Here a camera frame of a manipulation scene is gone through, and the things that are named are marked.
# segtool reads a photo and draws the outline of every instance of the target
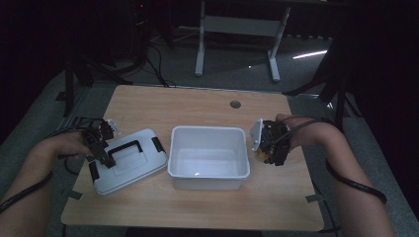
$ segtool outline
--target white metal stand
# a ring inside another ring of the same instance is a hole
[[[202,76],[204,71],[205,56],[205,32],[218,32],[230,34],[242,34],[261,37],[275,37],[275,43],[271,50],[268,50],[268,59],[271,66],[272,79],[280,81],[280,73],[276,55],[283,37],[284,29],[287,25],[287,19],[291,8],[288,7],[281,21],[254,20],[243,18],[229,18],[206,15],[206,1],[201,1],[201,25],[200,25],[200,45],[198,48],[197,65],[195,75]]]

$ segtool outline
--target black cable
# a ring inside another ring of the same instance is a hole
[[[313,186],[314,186],[314,188],[317,190],[317,192],[320,194],[320,195],[322,195],[323,196],[323,193],[321,192],[321,190],[317,187],[317,185],[314,183],[314,181],[311,181],[312,183],[313,183]],[[327,210],[327,213],[329,214],[329,217],[330,217],[330,221],[332,222],[332,228],[331,229],[322,229],[322,230],[319,230],[319,231],[317,231],[317,233],[320,233],[320,234],[328,234],[328,233],[335,233],[335,236],[336,237],[338,237],[338,231],[341,229],[341,227],[339,226],[339,225],[336,225],[336,223],[335,223],[335,219],[333,218],[333,215],[332,215],[332,211],[330,210],[330,206],[329,206],[329,204],[327,203],[327,201],[326,200],[324,200],[323,201],[323,203],[324,203],[324,206],[326,207],[326,210]]]
[[[349,180],[345,177],[340,176],[329,164],[329,162],[326,160],[326,168],[327,171],[330,173],[330,175],[333,176],[333,178],[335,178],[336,180],[344,183],[345,185],[348,185],[356,190],[365,192],[367,194],[376,196],[377,198],[379,198],[383,204],[385,204],[387,202],[387,197],[380,191],[373,189],[371,187],[365,186],[363,184],[357,183],[355,181]]]
[[[72,126],[67,126],[67,127],[62,128],[62,129],[59,129],[59,130],[51,133],[50,135],[48,135],[46,138],[59,135],[62,132],[69,131],[71,129],[75,129],[75,128],[81,126],[81,125],[84,125],[84,124],[87,124],[87,123],[90,123],[90,122],[94,122],[94,121],[97,121],[97,120],[104,121],[102,118],[85,118],[85,119],[87,119],[87,120],[86,121],[83,121],[83,122],[80,122],[80,123],[77,123],[77,124],[74,124]]]
[[[70,173],[71,175],[75,175],[75,176],[78,176],[78,175],[79,175],[79,173],[72,171],[72,170],[68,167],[68,158],[65,158],[65,159],[64,159],[64,168],[65,168],[65,170],[66,170],[68,173]]]
[[[293,118],[299,118],[299,117],[290,117],[290,118],[285,118],[285,119],[283,119],[282,121],[287,120],[287,119],[293,119]],[[276,139],[275,141],[273,141],[273,142],[269,143],[268,145],[270,146],[270,145],[277,144],[277,143],[278,143],[278,142],[280,142],[282,139],[284,139],[285,137],[287,137],[287,136],[289,136],[289,135],[293,134],[294,132],[296,132],[296,131],[297,131],[297,130],[299,130],[300,128],[303,128],[303,127],[305,127],[305,126],[307,126],[307,125],[310,125],[310,124],[312,124],[312,123],[316,123],[316,122],[326,122],[326,123],[333,124],[333,121],[331,121],[331,120],[329,120],[329,119],[327,119],[327,118],[315,118],[315,119],[313,119],[313,120],[309,120],[309,121],[307,121],[307,122],[304,122],[304,123],[302,123],[302,124],[300,124],[300,125],[297,125],[297,126],[293,127],[293,129],[289,130],[287,133],[285,133],[284,135],[280,136],[278,139]]]
[[[154,74],[157,76],[157,79],[160,81],[160,84],[163,85],[164,87],[169,87],[169,85],[167,85],[167,83],[164,81],[164,79],[161,78],[161,76],[159,75],[157,69],[154,67],[153,63],[150,61],[150,59],[148,57],[147,57],[147,62],[153,68]]]
[[[96,63],[94,60],[90,59],[86,55],[79,55],[81,60],[86,62],[86,64],[90,65],[91,67],[95,68],[100,73],[104,74],[105,76],[109,77],[111,80],[117,82],[120,85],[132,85],[133,82],[127,81],[124,78],[119,77],[116,73],[112,72],[108,68],[102,66],[99,63]]]
[[[61,229],[61,236],[65,237],[66,234],[66,230],[67,230],[67,225],[66,224],[62,224],[62,229]]]
[[[130,76],[134,75],[135,73],[137,73],[137,72],[139,72],[139,71],[141,71],[141,70],[143,70],[143,69],[142,69],[142,66],[141,66],[141,67],[138,67],[136,70],[134,70],[134,71],[130,72],[129,74],[125,74],[125,75],[124,75],[124,76],[122,76],[122,77],[123,77],[123,78],[130,77]]]
[[[158,61],[158,70],[154,67],[154,65],[151,63],[151,61],[149,60],[149,58],[147,57],[147,61],[148,61],[148,63],[150,63],[150,65],[151,65],[151,67],[153,68],[153,70],[154,70],[154,73],[155,73],[155,75],[157,76],[157,78],[160,80],[160,83],[164,86],[164,87],[170,87],[168,84],[167,84],[167,82],[170,82],[171,84],[173,84],[173,86],[174,87],[176,87],[176,83],[174,83],[173,81],[169,81],[169,80],[165,80],[164,78],[163,78],[163,76],[161,75],[161,61],[162,61],[162,56],[161,56],[161,52],[160,52],[160,50],[157,48],[157,47],[155,47],[155,46],[153,46],[153,45],[149,45],[151,48],[153,48],[157,53],[158,53],[158,56],[159,56],[159,61]]]
[[[45,186],[51,178],[52,178],[52,172],[50,172],[45,178],[43,178],[43,180],[39,181],[38,183],[20,191],[19,193],[5,200],[3,203],[0,204],[0,213],[2,213],[4,210],[9,208],[11,205],[18,202],[22,198],[30,195],[31,193]]]
[[[128,72],[131,72],[131,71],[133,71],[133,70],[135,70],[135,69],[137,69],[139,67],[142,67],[144,65],[144,63],[145,63],[145,60],[142,60],[142,61],[141,60],[135,60],[132,63],[132,65],[127,66],[127,67],[123,67],[123,68],[112,70],[112,72],[113,73],[116,73],[118,75],[122,75],[122,74],[125,74],[125,73],[128,73]]]
[[[310,119],[317,119],[316,117],[309,117],[309,116],[292,116],[292,117],[288,117],[288,118],[284,118],[281,120],[281,122],[284,122],[285,120],[288,119],[295,119],[295,118],[310,118]]]

